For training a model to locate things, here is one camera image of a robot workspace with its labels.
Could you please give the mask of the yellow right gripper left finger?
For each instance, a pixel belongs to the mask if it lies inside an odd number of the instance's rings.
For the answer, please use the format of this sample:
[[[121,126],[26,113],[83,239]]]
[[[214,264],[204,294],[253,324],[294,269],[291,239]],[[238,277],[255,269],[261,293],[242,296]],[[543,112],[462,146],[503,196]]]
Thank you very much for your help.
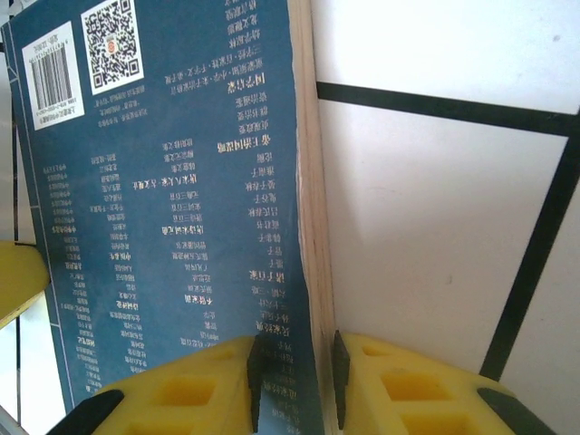
[[[241,336],[110,384],[52,434],[256,434],[263,340]]]

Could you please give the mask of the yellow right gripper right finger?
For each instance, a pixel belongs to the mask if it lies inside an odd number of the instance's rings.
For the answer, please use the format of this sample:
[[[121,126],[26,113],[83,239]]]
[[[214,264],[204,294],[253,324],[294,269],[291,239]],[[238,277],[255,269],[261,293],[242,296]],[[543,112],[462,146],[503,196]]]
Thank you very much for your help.
[[[344,434],[551,434],[499,382],[357,333],[335,332],[333,387]]]

